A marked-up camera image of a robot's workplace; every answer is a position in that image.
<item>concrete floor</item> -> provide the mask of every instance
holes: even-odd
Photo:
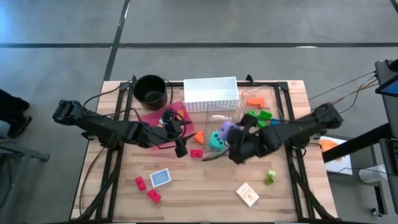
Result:
[[[0,2],[1,43],[112,43],[124,0]],[[121,42],[396,42],[398,14],[388,0],[131,0]],[[374,70],[374,62],[398,57],[398,48],[119,49],[111,80],[158,74],[169,80],[251,74],[258,80],[305,80],[308,96]],[[60,99],[85,101],[100,92],[111,49],[0,49],[0,88],[32,105],[34,117],[17,139],[51,153],[35,160],[13,211],[15,222],[66,221],[87,141],[78,128],[52,121]],[[364,80],[311,101],[317,106],[348,93]],[[347,108],[353,98],[339,103]],[[93,101],[88,107],[94,109]],[[363,91],[332,134],[355,137],[387,119],[379,95]],[[0,125],[0,133],[7,126]],[[331,182],[339,217],[378,220],[372,188]]]

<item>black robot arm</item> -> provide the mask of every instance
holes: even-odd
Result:
[[[82,107],[78,101],[61,100],[53,119],[59,124],[78,126],[85,130],[84,137],[96,136],[104,147],[118,147],[125,142],[148,148],[174,141],[177,157],[187,154],[185,144],[191,137],[179,137],[181,122],[188,124],[187,121],[167,119],[164,128],[152,127],[142,121],[117,121]]]
[[[314,112],[296,121],[282,121],[277,125],[261,128],[257,135],[245,131],[257,124],[256,117],[245,114],[239,123],[245,127],[244,130],[232,129],[228,133],[229,158],[236,164],[240,164],[252,156],[266,156],[278,150],[287,141],[291,146],[304,148],[308,144],[310,136],[323,134],[326,129],[338,128],[342,122],[343,118],[334,106],[325,103],[316,108]]]

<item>orange block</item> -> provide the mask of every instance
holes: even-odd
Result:
[[[196,135],[193,136],[193,138],[199,142],[200,144],[204,144],[205,143],[205,135],[203,134],[203,131],[200,130],[196,133]]]
[[[178,110],[177,113],[181,115],[182,118],[184,118],[184,110]]]
[[[321,144],[321,146],[322,146],[322,152],[326,152],[326,151],[338,146],[338,144],[336,142],[329,140],[329,139],[322,139],[321,141],[319,141],[319,144]]]
[[[263,97],[249,98],[246,100],[246,105],[258,106],[258,108],[263,109],[266,106],[266,101]]]

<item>wooden table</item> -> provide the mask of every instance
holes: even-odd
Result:
[[[289,84],[290,97],[294,115],[300,118],[310,112],[305,85],[302,80],[285,81]],[[120,82],[104,82],[102,92],[116,88]],[[278,108],[274,93],[269,87],[239,87],[243,97],[263,96],[266,99],[266,110],[278,118]],[[110,93],[99,99],[100,114],[113,113],[118,92]],[[183,87],[174,87],[173,102],[183,101]],[[132,107],[139,114],[147,114],[137,100]],[[246,111],[239,102],[237,111],[190,113],[195,130],[205,130],[206,140],[212,131],[220,128],[223,120],[220,115],[239,119]],[[134,113],[130,121],[136,121]],[[193,138],[187,144],[188,149],[207,149]],[[88,167],[101,150],[98,142],[90,142],[86,152],[82,175],[71,218],[79,216],[80,187]],[[106,153],[103,152],[93,166],[83,191],[82,209],[94,199],[100,189]],[[326,210],[337,217],[331,194],[328,177],[324,167],[322,152],[314,144],[307,147],[304,157],[305,168],[312,192]],[[144,192],[140,192],[134,179],[142,176],[148,189],[152,188],[149,174],[169,168],[171,183],[157,187],[162,201],[154,205]],[[277,172],[275,183],[264,185],[263,180],[269,169]],[[235,192],[247,182],[260,196],[260,199],[249,208]],[[303,193],[300,193],[302,208],[306,213]],[[104,212],[108,211],[109,195],[105,198]],[[274,222],[297,221],[292,187],[286,161],[286,152],[280,149],[263,158],[253,157],[245,165],[237,166],[228,157],[215,161],[201,162],[189,155],[178,159],[173,149],[143,149],[133,145],[124,145],[124,155],[119,178],[118,194],[114,209],[114,222]]]

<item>pink tray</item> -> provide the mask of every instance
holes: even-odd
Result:
[[[159,110],[157,110],[157,111],[155,111],[153,113],[143,115],[143,116],[141,116],[141,120],[144,121],[144,122],[149,123],[149,125],[151,125],[151,126],[157,126],[159,124],[159,120],[163,116],[163,112],[165,110],[169,110],[169,109],[174,110],[176,112],[178,110],[184,110],[184,116],[183,116],[184,121],[192,121],[191,118],[189,117],[188,112],[185,109],[184,104],[181,101],[175,102],[175,103],[173,103],[173,104],[171,104],[169,106],[165,106],[162,109],[159,109]],[[187,136],[189,134],[192,134],[193,130],[195,130],[195,127],[194,127],[193,123],[187,124],[187,131],[185,132],[185,136]],[[173,145],[175,145],[174,142],[168,142],[168,143],[165,143],[165,144],[163,144],[161,146],[162,147],[167,147],[167,146],[173,146]]]

